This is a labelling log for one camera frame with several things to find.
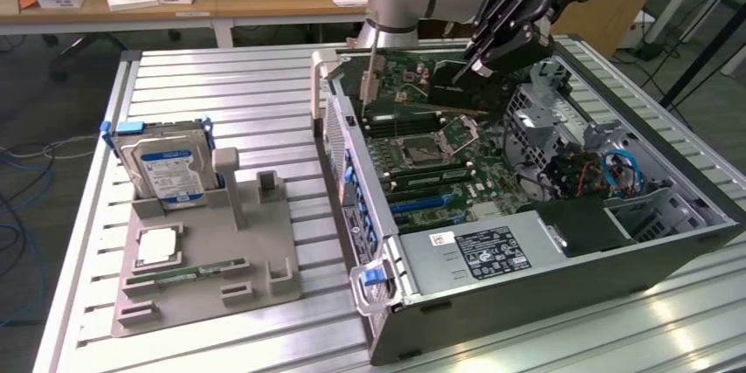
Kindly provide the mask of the green graphics card black fan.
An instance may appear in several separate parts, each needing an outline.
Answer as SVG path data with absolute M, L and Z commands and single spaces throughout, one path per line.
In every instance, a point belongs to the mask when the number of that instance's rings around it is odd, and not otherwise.
M 465 65 L 456 52 L 385 48 L 386 36 L 370 21 L 365 23 L 357 41 L 369 45 L 370 55 L 354 64 L 358 74 L 345 77 L 346 96 L 361 124 L 373 115 L 420 113 L 440 114 L 440 127 L 458 115 L 496 121 L 504 111 L 501 82 L 465 79 L 454 83 L 453 76 Z

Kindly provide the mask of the metal disk bay cage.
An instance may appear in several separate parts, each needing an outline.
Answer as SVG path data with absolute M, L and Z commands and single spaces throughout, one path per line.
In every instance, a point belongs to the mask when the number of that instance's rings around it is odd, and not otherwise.
M 569 143 L 584 145 L 587 120 L 561 94 L 550 88 L 520 84 L 506 106 L 510 136 L 524 161 L 542 169 Z

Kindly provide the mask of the white floor device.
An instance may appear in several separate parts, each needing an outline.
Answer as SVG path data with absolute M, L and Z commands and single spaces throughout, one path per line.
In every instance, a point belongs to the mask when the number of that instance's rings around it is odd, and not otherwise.
M 647 36 L 649 30 L 656 23 L 656 19 L 644 11 L 640 10 L 629 25 L 629 29 L 621 37 L 621 41 L 616 46 L 617 50 L 636 49 Z

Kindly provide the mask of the metal socket cover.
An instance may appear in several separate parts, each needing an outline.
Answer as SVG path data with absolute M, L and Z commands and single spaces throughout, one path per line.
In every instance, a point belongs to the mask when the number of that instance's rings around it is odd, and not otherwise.
M 477 138 L 478 131 L 473 119 L 468 115 L 458 115 L 436 132 L 437 143 L 441 149 L 454 155 Z

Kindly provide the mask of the black RAM slots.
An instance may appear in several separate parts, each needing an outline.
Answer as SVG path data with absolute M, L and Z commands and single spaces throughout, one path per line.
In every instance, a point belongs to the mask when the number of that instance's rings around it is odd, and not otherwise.
M 364 118 L 362 132 L 372 138 L 426 134 L 438 131 L 440 120 L 437 113 L 373 115 Z

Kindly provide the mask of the CPU socket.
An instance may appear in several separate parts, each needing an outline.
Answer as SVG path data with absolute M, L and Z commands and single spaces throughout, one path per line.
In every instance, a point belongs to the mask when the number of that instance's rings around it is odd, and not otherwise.
M 437 141 L 430 135 L 404 137 L 400 152 L 405 168 L 418 168 L 446 162 Z

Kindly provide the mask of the green motherboard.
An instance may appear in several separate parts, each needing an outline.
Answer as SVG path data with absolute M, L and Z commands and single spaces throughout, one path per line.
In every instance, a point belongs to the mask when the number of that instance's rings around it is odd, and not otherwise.
M 386 172 L 417 169 L 404 167 L 400 152 L 402 138 L 416 135 L 372 138 L 362 132 L 388 208 L 392 204 L 406 203 L 433 196 L 449 196 L 450 198 L 442 207 L 390 214 L 401 234 L 510 215 L 522 211 L 529 204 L 526 193 L 520 187 L 520 178 L 506 163 L 497 146 L 500 126 L 490 121 L 477 121 L 476 119 L 473 121 L 477 125 L 478 138 L 454 155 L 449 155 L 438 147 L 446 157 L 446 162 L 440 164 L 469 162 L 476 170 L 476 175 L 460 183 L 426 186 L 414 190 L 389 190 L 389 187 L 381 182 L 381 176 Z M 417 135 L 430 135 L 437 141 L 436 132 Z

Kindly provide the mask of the installed RAM stick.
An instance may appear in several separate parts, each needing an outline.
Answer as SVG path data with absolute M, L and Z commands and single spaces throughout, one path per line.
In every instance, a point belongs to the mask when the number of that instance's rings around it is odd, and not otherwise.
M 440 164 L 425 168 L 386 172 L 381 182 L 389 190 L 414 190 L 426 186 L 448 185 L 469 180 L 476 170 L 469 162 Z

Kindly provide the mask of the blue expansion slot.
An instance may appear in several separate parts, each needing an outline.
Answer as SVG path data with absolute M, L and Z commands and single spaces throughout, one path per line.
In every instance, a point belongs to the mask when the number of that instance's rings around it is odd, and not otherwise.
M 392 214 L 401 214 L 410 211 L 420 211 L 442 207 L 448 204 L 449 196 L 433 196 L 422 199 L 413 200 L 406 203 L 392 204 L 389 210 Z

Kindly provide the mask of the grey power supply unit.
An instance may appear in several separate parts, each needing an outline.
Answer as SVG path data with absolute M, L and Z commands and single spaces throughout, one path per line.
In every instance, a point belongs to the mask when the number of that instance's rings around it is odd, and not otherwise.
M 510 280 L 568 261 L 563 241 L 534 211 L 400 236 L 422 295 Z

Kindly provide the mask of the black open PC case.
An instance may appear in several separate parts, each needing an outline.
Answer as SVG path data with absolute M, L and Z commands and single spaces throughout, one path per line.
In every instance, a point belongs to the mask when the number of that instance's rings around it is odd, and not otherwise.
M 346 271 L 374 259 L 393 265 L 400 300 L 360 316 L 374 366 L 398 368 L 440 349 L 596 303 L 649 296 L 697 256 L 746 232 L 746 175 L 577 37 L 501 85 L 497 146 L 568 261 L 480 287 L 422 295 L 402 257 L 398 229 L 346 96 L 368 50 L 312 55 L 313 134 Z M 518 157 L 506 106 L 520 84 L 550 88 L 587 120 L 542 169 Z

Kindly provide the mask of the clear case latch blue tab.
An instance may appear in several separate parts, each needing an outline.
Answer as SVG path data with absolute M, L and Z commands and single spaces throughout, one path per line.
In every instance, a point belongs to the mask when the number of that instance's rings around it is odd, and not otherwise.
M 354 307 L 361 316 L 378 314 L 400 300 L 393 265 L 388 259 L 353 266 L 348 274 Z

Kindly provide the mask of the hard disk in blue caddy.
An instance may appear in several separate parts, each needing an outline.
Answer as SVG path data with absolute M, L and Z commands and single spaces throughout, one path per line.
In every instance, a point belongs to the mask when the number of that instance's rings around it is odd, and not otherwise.
M 212 121 L 105 121 L 101 139 L 123 165 L 138 199 L 154 199 L 166 211 L 201 206 L 220 186 L 212 168 Z

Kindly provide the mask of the green RAM stick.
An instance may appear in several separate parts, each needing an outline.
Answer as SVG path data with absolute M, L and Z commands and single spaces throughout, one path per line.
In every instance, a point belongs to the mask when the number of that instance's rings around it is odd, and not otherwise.
M 154 273 L 146 273 L 126 278 L 123 280 L 123 284 L 126 286 L 139 286 L 151 282 L 153 284 L 159 285 L 198 280 L 222 274 L 229 268 L 241 267 L 246 262 L 246 259 L 229 259 L 200 266 L 188 266 Z

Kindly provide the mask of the silver CPU chip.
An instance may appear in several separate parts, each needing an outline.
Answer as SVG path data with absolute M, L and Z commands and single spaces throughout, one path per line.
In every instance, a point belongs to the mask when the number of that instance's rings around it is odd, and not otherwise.
M 166 261 L 175 252 L 175 231 L 159 228 L 145 231 L 138 239 L 137 261 L 141 265 Z

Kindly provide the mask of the grey parts rack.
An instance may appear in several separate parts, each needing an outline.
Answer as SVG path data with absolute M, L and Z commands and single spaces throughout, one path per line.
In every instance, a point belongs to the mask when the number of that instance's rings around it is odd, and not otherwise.
M 212 167 L 224 187 L 197 207 L 165 211 L 153 200 L 135 200 L 123 241 L 110 334 L 126 337 L 228 314 L 277 305 L 300 297 L 298 259 L 282 179 L 272 170 L 237 181 L 237 151 L 214 150 Z M 175 231 L 175 252 L 161 263 L 141 265 L 137 247 L 151 229 Z M 246 259 L 222 274 L 178 283 L 126 286 L 135 275 Z

